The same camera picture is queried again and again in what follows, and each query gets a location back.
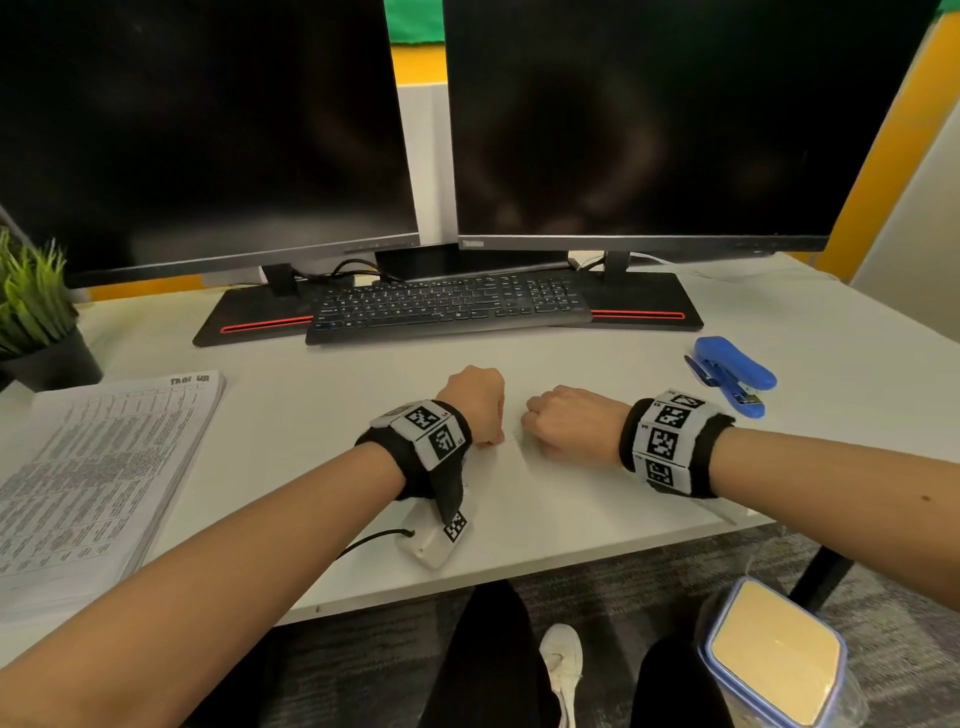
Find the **black keyboard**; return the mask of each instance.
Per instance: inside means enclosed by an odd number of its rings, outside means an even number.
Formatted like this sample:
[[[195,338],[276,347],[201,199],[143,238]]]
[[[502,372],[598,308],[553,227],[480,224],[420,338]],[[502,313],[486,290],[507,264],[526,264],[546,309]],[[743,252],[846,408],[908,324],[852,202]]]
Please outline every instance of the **black keyboard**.
[[[307,344],[583,324],[592,318],[572,273],[378,283],[322,296]]]

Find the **person's left hand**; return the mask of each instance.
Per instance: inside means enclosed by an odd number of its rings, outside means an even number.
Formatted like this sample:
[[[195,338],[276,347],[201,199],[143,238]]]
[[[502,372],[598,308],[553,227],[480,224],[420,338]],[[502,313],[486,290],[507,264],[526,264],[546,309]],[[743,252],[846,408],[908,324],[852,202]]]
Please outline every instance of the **person's left hand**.
[[[496,369],[469,366],[448,379],[435,399],[452,404],[467,418],[474,445],[503,442],[503,375]]]

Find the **potted plant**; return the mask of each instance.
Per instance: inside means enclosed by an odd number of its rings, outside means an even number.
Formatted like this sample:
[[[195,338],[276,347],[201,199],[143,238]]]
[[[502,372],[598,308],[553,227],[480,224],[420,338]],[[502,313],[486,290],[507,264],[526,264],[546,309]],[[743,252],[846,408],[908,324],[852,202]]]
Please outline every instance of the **potted plant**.
[[[77,328],[65,262],[53,244],[24,245],[0,228],[0,378],[7,374],[35,392],[103,377]]]

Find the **black monitor screen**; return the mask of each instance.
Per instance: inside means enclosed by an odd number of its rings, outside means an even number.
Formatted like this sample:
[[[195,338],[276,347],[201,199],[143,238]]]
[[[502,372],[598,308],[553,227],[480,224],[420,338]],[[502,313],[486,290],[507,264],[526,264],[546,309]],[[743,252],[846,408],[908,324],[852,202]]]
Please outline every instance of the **black monitor screen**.
[[[0,27],[0,206],[73,280],[416,232],[382,0],[7,0]]]
[[[460,232],[830,233],[937,0],[445,0]]]

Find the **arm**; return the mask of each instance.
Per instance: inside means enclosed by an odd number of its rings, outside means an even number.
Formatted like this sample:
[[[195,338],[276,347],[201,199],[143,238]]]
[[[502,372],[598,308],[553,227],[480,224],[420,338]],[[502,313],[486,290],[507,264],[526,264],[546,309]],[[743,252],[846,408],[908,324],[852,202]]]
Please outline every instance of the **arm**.
[[[438,395],[476,443],[502,442],[502,398],[473,367]],[[366,443],[214,523],[0,670],[0,726],[179,726],[403,484]]]
[[[527,408],[523,426],[548,457],[622,467],[617,445],[629,404],[557,387]],[[731,427],[709,473],[717,496],[960,610],[960,465]]]

